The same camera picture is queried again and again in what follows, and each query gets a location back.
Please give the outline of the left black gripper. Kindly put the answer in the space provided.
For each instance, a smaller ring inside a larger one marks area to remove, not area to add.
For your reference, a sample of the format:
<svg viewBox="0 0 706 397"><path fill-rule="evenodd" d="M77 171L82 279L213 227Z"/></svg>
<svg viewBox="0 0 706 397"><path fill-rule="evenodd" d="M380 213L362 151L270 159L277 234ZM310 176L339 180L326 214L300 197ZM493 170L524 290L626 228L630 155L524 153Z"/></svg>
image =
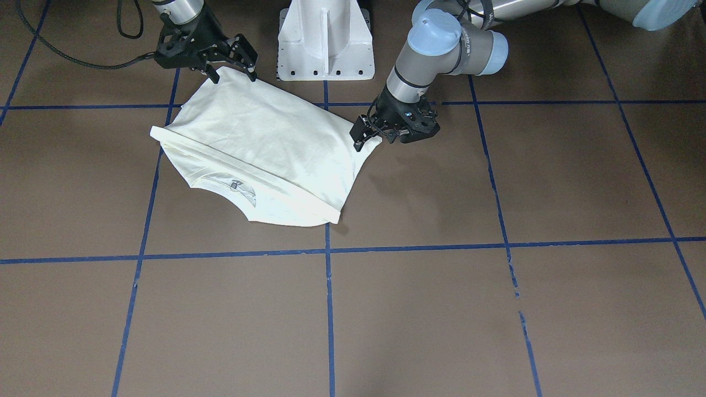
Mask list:
<svg viewBox="0 0 706 397"><path fill-rule="evenodd" d="M406 103L384 88L376 98L374 113L360 115L353 123L350 129L353 147L360 152L368 140L381 134L390 143L396 139L401 143L413 143L434 137L440 131L437 115L425 94L413 103Z"/></svg>

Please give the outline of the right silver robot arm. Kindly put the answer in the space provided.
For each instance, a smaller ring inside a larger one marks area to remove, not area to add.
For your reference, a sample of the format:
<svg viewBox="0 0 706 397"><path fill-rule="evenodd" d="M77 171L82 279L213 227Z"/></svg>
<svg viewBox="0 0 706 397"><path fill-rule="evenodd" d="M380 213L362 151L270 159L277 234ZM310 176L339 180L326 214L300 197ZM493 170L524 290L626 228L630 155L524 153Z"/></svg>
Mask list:
<svg viewBox="0 0 706 397"><path fill-rule="evenodd" d="M258 53L242 34L227 37L222 25L204 1L154 1L162 21L154 60L166 69L188 68L218 83L214 63L242 68L250 81Z"/></svg>

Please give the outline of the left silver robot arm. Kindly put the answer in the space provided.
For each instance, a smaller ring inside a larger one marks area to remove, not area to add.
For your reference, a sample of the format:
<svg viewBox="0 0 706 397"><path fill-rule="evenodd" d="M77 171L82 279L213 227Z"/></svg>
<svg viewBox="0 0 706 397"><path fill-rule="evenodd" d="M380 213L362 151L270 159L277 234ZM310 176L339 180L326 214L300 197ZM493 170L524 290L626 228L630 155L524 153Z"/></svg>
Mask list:
<svg viewBox="0 0 706 397"><path fill-rule="evenodd" d="M413 143L440 130L426 92L439 75L486 76L501 70L509 41L494 30L572 1L421 1L411 29L380 95L355 121L350 136L356 151L383 137Z"/></svg>

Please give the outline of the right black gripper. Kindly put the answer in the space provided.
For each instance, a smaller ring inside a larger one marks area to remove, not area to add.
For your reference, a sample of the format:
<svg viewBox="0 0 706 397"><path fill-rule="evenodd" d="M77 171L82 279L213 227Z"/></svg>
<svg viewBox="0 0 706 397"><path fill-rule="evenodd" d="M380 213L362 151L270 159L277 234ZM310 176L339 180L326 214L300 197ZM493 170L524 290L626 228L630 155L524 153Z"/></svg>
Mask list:
<svg viewBox="0 0 706 397"><path fill-rule="evenodd" d="M257 51L242 34L235 35L228 43L210 8L202 8L194 19L184 24L176 24L172 15L166 10L161 12L163 26L154 60L162 68L197 69L217 84L220 75L211 62L224 61L242 68L251 82L257 80Z"/></svg>

